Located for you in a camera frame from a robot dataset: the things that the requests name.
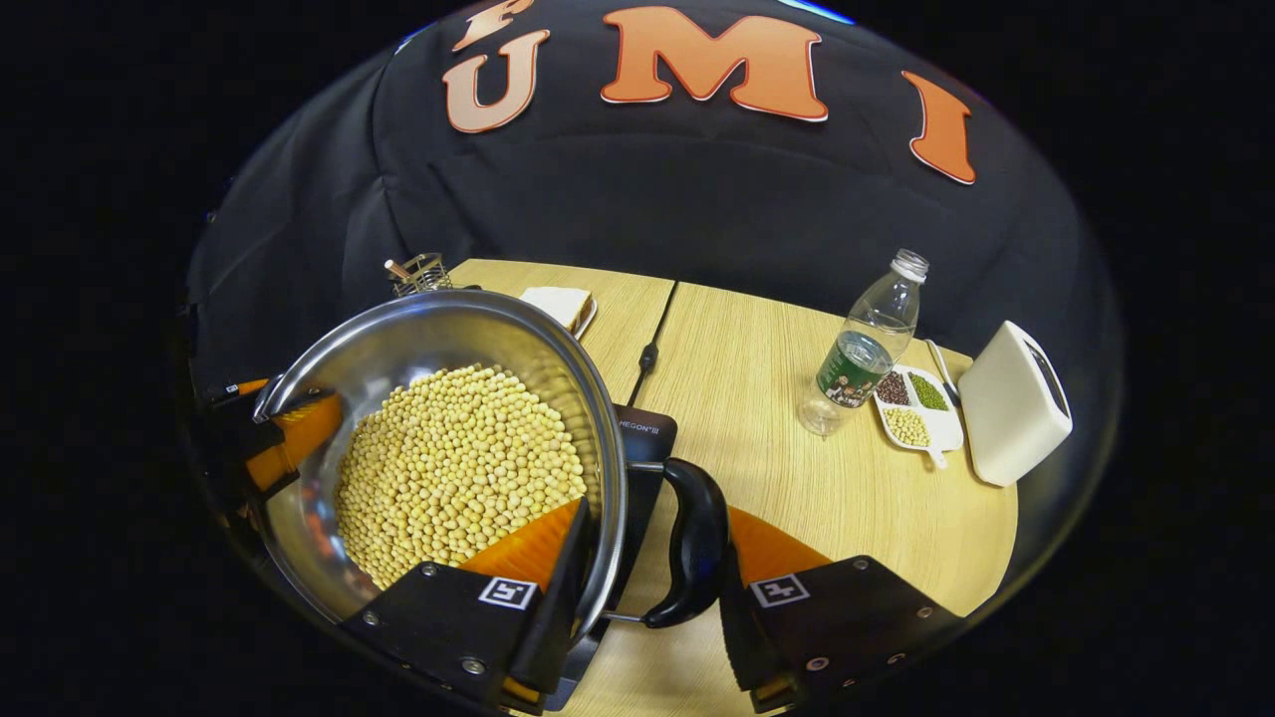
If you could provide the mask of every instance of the plastic water bottle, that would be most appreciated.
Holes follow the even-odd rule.
[[[921,285],[929,263],[900,249],[890,273],[854,302],[824,365],[797,406],[803,426],[830,435],[863,406],[892,369],[917,330]]]

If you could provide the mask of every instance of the letter m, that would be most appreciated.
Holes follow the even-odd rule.
[[[602,88],[607,102],[668,98],[673,85],[658,77],[660,59],[700,101],[743,64],[743,82],[731,91],[741,107],[810,122],[827,119],[827,107],[815,97],[810,59],[811,46],[822,40],[816,32],[750,15],[714,38],[673,8],[629,8],[602,19],[620,29],[616,80]]]

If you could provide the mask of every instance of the black cable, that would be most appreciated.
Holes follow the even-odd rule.
[[[659,347],[655,346],[655,342],[659,341],[659,332],[664,330],[664,319],[668,318],[668,307],[673,305],[673,295],[677,293],[678,283],[681,282],[674,281],[673,288],[668,291],[668,299],[664,300],[664,313],[659,315],[659,323],[655,324],[655,336],[650,337],[650,343],[643,347],[641,357],[638,358],[638,366],[641,370],[638,371],[638,381],[634,384],[634,392],[629,395],[630,408],[638,401],[638,392],[641,390],[641,384],[646,379],[646,374],[655,367],[655,358],[659,357]]]

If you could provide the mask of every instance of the white dish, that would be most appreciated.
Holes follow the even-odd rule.
[[[965,445],[965,430],[960,425],[960,416],[956,415],[956,408],[951,404],[951,398],[949,398],[943,392],[942,381],[940,381],[938,378],[929,371],[914,369],[912,366],[895,365],[894,371],[903,379],[903,388],[908,392],[908,406],[890,403],[889,401],[884,401],[875,392],[872,393],[872,399],[877,407],[877,415],[881,416],[881,427],[885,429],[885,435],[889,436],[890,441],[899,448],[928,453],[936,467],[940,469],[946,468],[947,461],[943,458],[943,452],[958,450]],[[943,398],[943,403],[947,404],[947,410],[940,411],[937,408],[926,408],[922,406],[921,399],[917,397],[917,389],[912,385],[912,380],[908,378],[909,374],[918,376],[933,387],[933,389],[938,392],[938,395]],[[885,420],[885,412],[891,408],[913,411],[919,415],[922,422],[926,425],[926,431],[929,432],[929,445],[913,445],[910,443],[903,443],[898,436],[890,432],[890,425]]]

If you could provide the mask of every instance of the orange letter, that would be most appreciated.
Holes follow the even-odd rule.
[[[903,70],[903,77],[921,93],[921,137],[909,143],[912,153],[961,184],[974,184],[965,144],[969,107],[921,75]]]
[[[458,42],[451,51],[460,52],[465,47],[469,47],[474,42],[478,42],[479,40],[514,22],[505,15],[516,15],[518,13],[530,8],[534,1],[536,0],[506,0],[505,3],[499,3],[481,13],[474,14],[474,17],[468,20],[469,29],[465,32],[465,36],[460,38],[460,42]]]
[[[500,54],[509,59],[509,82],[505,96],[495,105],[478,103],[478,68],[487,61],[486,55],[469,57],[448,70],[442,83],[448,85],[448,120],[451,126],[474,134],[496,129],[521,115],[536,93],[536,47],[548,36],[550,31],[538,29],[510,40],[500,48]]]
[[[602,88],[607,102],[659,102],[672,94],[673,85],[657,75],[660,57],[701,101],[743,63],[743,83],[731,91],[737,105],[811,122],[827,119],[810,63],[811,46],[822,38],[801,26],[750,15],[714,40],[672,8],[630,8],[602,19],[620,28],[616,82]]]

